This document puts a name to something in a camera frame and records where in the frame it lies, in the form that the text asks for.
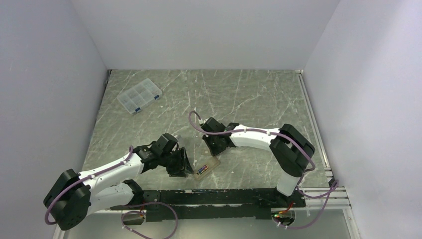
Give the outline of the blue purple battery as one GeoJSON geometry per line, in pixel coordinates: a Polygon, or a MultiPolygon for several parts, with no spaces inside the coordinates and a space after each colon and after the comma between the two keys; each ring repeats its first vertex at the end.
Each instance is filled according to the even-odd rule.
{"type": "Polygon", "coordinates": [[[196,174],[197,175],[202,175],[204,172],[206,172],[207,170],[208,170],[208,166],[207,165],[204,165],[203,167],[201,167],[197,172],[196,172],[196,174]]]}

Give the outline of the white remote control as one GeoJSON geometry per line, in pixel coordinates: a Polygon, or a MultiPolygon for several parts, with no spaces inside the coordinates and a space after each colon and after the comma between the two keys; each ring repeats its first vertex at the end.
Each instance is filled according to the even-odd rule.
{"type": "Polygon", "coordinates": [[[209,157],[206,161],[199,165],[194,171],[193,177],[197,181],[203,180],[208,174],[210,174],[217,166],[220,165],[220,160],[215,157],[209,157]]]}

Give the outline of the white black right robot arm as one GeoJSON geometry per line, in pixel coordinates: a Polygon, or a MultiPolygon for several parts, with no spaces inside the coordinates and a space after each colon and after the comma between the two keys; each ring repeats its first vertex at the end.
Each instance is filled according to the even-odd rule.
{"type": "Polygon", "coordinates": [[[224,125],[214,118],[199,118],[199,124],[195,124],[192,119],[188,121],[194,129],[203,133],[203,141],[213,156],[233,147],[251,147],[271,152],[282,169],[274,193],[274,200],[281,207],[293,201],[293,192],[304,174],[310,170],[308,166],[311,170],[315,168],[312,161],[315,147],[291,124],[263,129],[233,122],[224,125]]]}

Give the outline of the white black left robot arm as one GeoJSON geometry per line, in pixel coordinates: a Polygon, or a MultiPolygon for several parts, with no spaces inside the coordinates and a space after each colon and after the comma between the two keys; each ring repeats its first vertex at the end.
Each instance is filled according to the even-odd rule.
{"type": "Polygon", "coordinates": [[[98,168],[81,172],[68,169],[43,200],[44,221],[66,231],[106,208],[137,209],[144,200],[144,191],[134,178],[158,166],[164,167],[170,177],[193,174],[186,149],[169,133],[148,145],[130,146],[125,156],[98,168]]]}

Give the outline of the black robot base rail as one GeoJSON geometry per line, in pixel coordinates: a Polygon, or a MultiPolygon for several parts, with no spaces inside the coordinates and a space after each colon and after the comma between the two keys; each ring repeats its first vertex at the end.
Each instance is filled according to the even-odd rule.
{"type": "Polygon", "coordinates": [[[304,208],[305,200],[298,192],[286,197],[273,188],[145,190],[143,199],[130,206],[114,206],[111,210],[146,210],[147,222],[174,218],[183,219],[255,218],[269,220],[276,209],[304,208]]]}

